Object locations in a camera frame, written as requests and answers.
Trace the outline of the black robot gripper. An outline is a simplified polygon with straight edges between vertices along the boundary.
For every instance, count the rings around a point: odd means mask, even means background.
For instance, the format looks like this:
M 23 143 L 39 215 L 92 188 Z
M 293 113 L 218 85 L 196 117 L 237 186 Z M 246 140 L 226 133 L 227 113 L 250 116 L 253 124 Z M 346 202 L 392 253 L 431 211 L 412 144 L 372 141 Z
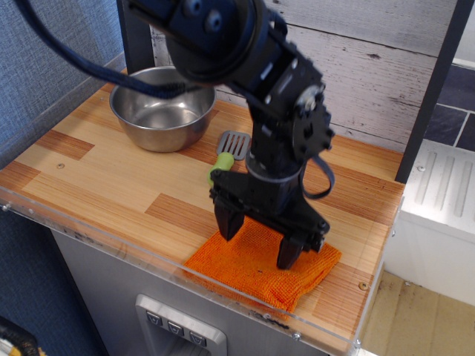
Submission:
M 266 181 L 251 173 L 215 170 L 210 196 L 220 234 L 231 240 L 252 219 L 284 235 L 277 267 L 292 268 L 303 250 L 320 251 L 330 224 L 304 197 L 304 172 L 285 179 Z

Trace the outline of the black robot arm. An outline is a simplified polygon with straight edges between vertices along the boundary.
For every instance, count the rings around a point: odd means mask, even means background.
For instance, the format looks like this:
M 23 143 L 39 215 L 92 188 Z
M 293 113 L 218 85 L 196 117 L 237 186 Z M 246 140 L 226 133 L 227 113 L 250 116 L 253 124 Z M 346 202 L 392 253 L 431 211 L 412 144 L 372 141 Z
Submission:
M 291 268 L 303 251 L 319 251 L 330 227 L 309 205 L 318 195 L 303 181 L 309 161 L 334 180 L 320 156 L 334 133 L 322 76 L 287 41 L 285 21 L 262 1 L 130 1 L 128 8 L 165 35 L 182 76 L 225 85 L 249 105 L 246 173 L 210 173 L 222 236 L 233 238 L 246 217 L 280 232 L 281 269 Z

